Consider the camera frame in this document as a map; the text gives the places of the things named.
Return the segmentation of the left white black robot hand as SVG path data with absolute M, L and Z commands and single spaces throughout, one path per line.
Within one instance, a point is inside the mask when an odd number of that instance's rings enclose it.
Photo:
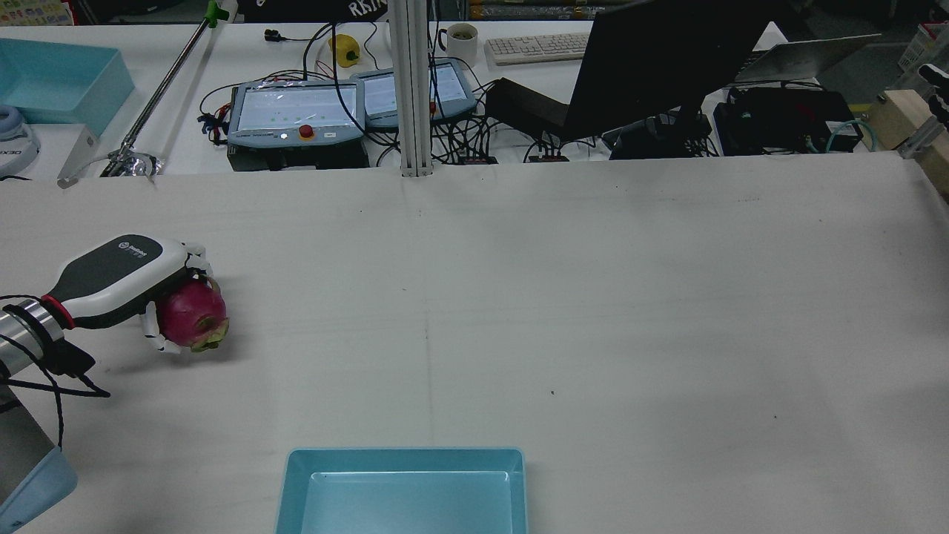
M 120 234 L 62 263 L 56 284 L 40 302 L 65 330 L 102 330 L 139 317 L 155 349 L 179 354 L 182 345 L 159 331 L 156 302 L 188 280 L 216 287 L 205 256 L 197 243 Z

